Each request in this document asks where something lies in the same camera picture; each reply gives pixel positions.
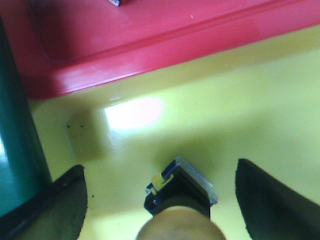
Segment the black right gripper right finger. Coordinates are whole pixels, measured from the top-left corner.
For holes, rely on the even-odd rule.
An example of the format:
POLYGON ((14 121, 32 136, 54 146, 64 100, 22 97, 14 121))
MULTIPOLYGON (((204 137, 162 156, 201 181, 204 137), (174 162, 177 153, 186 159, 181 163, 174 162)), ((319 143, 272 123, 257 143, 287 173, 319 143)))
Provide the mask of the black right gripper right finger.
POLYGON ((320 238, 320 206, 248 159, 238 160, 235 194, 252 240, 320 238))

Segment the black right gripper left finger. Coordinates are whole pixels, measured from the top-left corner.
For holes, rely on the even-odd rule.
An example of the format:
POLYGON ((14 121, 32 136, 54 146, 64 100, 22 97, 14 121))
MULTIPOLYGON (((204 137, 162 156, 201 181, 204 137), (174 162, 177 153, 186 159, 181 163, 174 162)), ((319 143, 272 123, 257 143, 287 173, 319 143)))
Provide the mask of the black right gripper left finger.
POLYGON ((76 240, 88 209, 84 167, 75 165, 0 218, 2 240, 76 240))

